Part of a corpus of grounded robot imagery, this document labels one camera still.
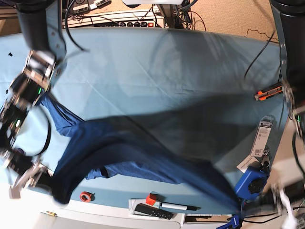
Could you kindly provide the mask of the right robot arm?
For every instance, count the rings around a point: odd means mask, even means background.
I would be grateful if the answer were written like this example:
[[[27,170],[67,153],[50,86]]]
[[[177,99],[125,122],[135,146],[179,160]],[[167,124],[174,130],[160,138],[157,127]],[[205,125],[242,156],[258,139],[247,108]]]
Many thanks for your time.
[[[29,111],[51,90],[67,65],[62,1],[16,0],[15,6],[30,52],[21,73],[10,84],[9,96],[0,110],[0,156],[19,175],[12,190],[28,181],[32,186],[49,189],[51,175],[40,158],[50,144],[51,125],[48,124],[46,142],[38,154],[26,156],[12,145]]]

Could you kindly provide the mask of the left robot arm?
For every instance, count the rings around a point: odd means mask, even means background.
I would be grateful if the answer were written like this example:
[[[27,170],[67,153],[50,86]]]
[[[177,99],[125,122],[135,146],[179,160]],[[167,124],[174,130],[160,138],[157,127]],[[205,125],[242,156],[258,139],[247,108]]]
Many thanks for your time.
[[[305,2],[272,0],[270,5],[279,39],[284,97],[295,124],[292,151],[304,174],[296,153],[296,139],[305,139]]]

